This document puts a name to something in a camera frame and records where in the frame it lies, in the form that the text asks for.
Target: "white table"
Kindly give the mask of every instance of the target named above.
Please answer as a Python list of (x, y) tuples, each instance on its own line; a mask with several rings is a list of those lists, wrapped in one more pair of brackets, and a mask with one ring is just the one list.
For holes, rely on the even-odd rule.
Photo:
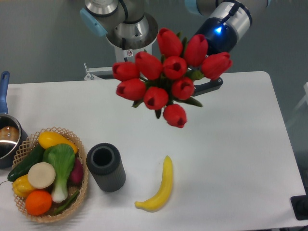
[[(92, 175), (88, 197), (70, 218), (28, 221), (0, 186), (1, 230), (241, 231), (307, 225), (297, 221), (290, 197), (305, 190), (270, 77), (265, 72), (224, 74), (220, 90), (185, 105), (188, 123), (169, 126), (144, 104), (135, 109), (115, 94), (117, 80), (10, 85), (9, 114), (28, 134), (63, 127), (86, 152), (115, 145), (127, 174), (123, 188), (101, 191)], [(159, 188), (164, 157), (174, 163), (174, 188), (160, 211), (136, 209)], [(0, 181), (9, 169), (0, 170)]]

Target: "bok choy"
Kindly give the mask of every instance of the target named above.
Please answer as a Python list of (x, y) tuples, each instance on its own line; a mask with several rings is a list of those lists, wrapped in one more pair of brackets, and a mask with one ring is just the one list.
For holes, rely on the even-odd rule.
[(64, 201), (67, 196), (67, 180), (74, 167), (75, 153), (68, 144), (58, 144), (48, 148), (44, 153), (44, 161), (51, 164), (56, 171), (56, 179), (52, 189), (52, 200), (56, 203)]

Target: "banana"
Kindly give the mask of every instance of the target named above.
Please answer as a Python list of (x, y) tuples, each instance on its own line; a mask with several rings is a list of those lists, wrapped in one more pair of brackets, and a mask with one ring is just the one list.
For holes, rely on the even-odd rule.
[(164, 159), (163, 177), (157, 194), (146, 201), (143, 202), (136, 201), (135, 207), (150, 212), (159, 210), (167, 202), (172, 191), (172, 184), (173, 184), (172, 160), (167, 155)]

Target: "saucepan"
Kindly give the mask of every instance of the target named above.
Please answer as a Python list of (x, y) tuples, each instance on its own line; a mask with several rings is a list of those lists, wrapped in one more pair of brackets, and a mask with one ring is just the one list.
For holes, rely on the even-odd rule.
[(5, 71), (0, 79), (0, 168), (13, 165), (14, 156), (19, 146), (27, 139), (26, 132), (14, 117), (8, 115), (6, 95), (10, 73)]

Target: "blue pot handle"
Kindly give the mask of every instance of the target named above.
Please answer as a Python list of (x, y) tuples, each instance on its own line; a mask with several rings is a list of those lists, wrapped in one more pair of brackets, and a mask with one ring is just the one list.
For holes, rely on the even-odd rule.
[(8, 92), (10, 80), (10, 73), (8, 71), (4, 71), (1, 74), (0, 79), (0, 114), (8, 114), (8, 105), (6, 103), (6, 94)]

